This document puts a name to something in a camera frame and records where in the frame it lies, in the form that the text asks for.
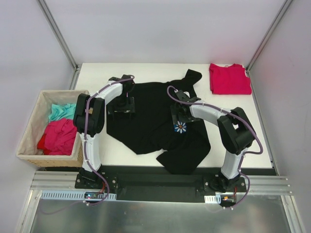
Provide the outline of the black flower print t-shirt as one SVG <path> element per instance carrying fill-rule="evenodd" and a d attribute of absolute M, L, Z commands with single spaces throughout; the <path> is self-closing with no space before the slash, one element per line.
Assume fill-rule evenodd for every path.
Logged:
<path fill-rule="evenodd" d="M 201 80 L 200 72 L 188 69 L 185 77 L 166 83 L 151 82 L 135 85 L 130 96 L 135 101 L 133 116 L 109 116 L 106 132 L 137 155 L 158 150 L 157 157 L 171 174 L 192 174 L 211 149 L 203 120 L 173 123 L 171 106 L 175 104 L 167 91 L 169 85 L 195 97 L 194 85 Z"/>

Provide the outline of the wicker laundry basket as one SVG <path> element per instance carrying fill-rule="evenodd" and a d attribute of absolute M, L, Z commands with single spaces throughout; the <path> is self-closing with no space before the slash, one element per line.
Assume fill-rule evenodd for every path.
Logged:
<path fill-rule="evenodd" d="M 44 155 L 37 148 L 52 112 L 52 105 L 76 103 L 80 94 L 87 90 L 42 90 L 28 121 L 25 132 L 17 148 L 16 156 L 38 167 L 81 167 L 83 163 L 82 142 L 79 134 L 75 136 L 71 155 Z"/>

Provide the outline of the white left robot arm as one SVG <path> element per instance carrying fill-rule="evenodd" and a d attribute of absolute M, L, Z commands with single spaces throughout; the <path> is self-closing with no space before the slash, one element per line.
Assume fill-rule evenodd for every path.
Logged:
<path fill-rule="evenodd" d="M 98 173 L 101 168 L 99 153 L 99 134 L 104 129 L 105 115 L 113 120 L 116 117 L 131 117 L 135 114 L 135 101 L 128 93 L 134 89 L 133 75 L 124 74 L 122 77 L 112 77 L 106 86 L 94 94 L 80 94 L 76 102 L 73 125 L 79 133 L 83 164 L 79 174 L 86 179 L 87 185 L 93 189 L 103 183 Z"/>

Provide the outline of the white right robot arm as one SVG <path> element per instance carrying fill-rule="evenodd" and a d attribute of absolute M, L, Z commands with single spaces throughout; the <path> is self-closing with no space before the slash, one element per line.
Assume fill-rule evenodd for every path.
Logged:
<path fill-rule="evenodd" d="M 186 125 L 204 120 L 218 127 L 222 144 L 226 149 L 225 160 L 221 167 L 222 177 L 219 187 L 230 191 L 236 186 L 243 153 L 256 139 L 253 127 L 242 108 L 225 110 L 211 106 L 198 97 L 190 98 L 182 90 L 168 94 L 175 101 L 171 106 L 173 124 L 177 132 L 184 133 Z"/>

